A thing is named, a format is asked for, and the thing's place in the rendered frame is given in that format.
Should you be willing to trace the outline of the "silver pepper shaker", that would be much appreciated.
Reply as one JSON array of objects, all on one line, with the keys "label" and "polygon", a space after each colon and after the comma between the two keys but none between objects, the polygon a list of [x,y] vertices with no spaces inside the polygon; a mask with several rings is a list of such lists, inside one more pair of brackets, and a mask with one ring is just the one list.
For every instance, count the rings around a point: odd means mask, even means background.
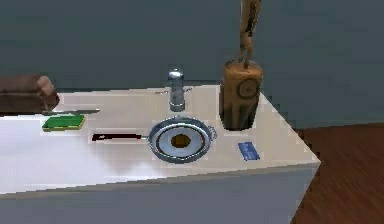
[{"label": "silver pepper shaker", "polygon": [[181,112],[185,109],[184,75],[178,69],[174,69],[168,73],[168,80],[170,81],[170,110],[173,112]]}]

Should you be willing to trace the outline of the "brown wooden statue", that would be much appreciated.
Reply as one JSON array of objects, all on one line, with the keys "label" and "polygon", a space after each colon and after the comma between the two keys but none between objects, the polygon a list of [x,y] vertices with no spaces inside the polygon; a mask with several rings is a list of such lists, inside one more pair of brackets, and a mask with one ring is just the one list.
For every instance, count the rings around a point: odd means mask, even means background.
[{"label": "brown wooden statue", "polygon": [[261,92],[263,69],[251,60],[253,34],[262,0],[241,0],[239,54],[224,65],[220,85],[219,115],[223,127],[242,131],[252,127]]}]

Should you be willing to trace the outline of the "blue credit card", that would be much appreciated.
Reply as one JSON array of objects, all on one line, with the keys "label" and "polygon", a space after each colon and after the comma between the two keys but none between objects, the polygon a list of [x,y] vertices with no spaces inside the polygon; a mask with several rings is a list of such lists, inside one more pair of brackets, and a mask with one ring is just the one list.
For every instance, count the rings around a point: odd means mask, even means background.
[{"label": "blue credit card", "polygon": [[239,143],[238,147],[245,161],[260,159],[260,156],[252,142]]}]

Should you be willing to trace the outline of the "white kitchen counter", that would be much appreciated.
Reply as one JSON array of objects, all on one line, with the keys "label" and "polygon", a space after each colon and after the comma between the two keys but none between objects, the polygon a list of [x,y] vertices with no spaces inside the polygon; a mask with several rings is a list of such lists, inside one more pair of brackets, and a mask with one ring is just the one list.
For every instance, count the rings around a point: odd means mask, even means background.
[{"label": "white kitchen counter", "polygon": [[[60,108],[100,109],[78,131],[44,132],[41,115],[0,118],[0,224],[290,224],[319,159],[266,99],[252,128],[219,130],[188,164],[145,139],[170,116],[161,89],[65,93]],[[260,159],[245,161],[252,142]]]}]

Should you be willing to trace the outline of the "silver knife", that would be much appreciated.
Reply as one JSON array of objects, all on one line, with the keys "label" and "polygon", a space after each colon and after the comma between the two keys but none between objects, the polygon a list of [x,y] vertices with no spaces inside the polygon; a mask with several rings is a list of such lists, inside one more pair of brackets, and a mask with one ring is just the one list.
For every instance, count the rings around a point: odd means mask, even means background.
[{"label": "silver knife", "polygon": [[94,114],[100,112],[100,109],[81,109],[81,110],[66,110],[66,111],[43,111],[44,116],[62,115],[62,114]]}]

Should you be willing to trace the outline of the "green yellow sponge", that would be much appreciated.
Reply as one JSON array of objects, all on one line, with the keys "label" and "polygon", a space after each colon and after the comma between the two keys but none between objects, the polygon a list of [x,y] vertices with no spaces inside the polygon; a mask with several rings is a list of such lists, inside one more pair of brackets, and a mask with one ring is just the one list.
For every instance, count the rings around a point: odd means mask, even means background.
[{"label": "green yellow sponge", "polygon": [[42,130],[45,132],[79,130],[83,126],[84,121],[84,115],[65,115],[50,117],[42,125]]}]

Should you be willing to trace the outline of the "brown bread loaf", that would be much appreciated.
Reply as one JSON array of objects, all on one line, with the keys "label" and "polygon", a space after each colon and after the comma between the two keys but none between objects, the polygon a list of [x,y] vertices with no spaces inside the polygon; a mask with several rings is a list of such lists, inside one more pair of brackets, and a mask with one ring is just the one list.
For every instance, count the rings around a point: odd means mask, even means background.
[{"label": "brown bread loaf", "polygon": [[60,102],[48,76],[24,74],[0,77],[0,116],[40,114]]}]

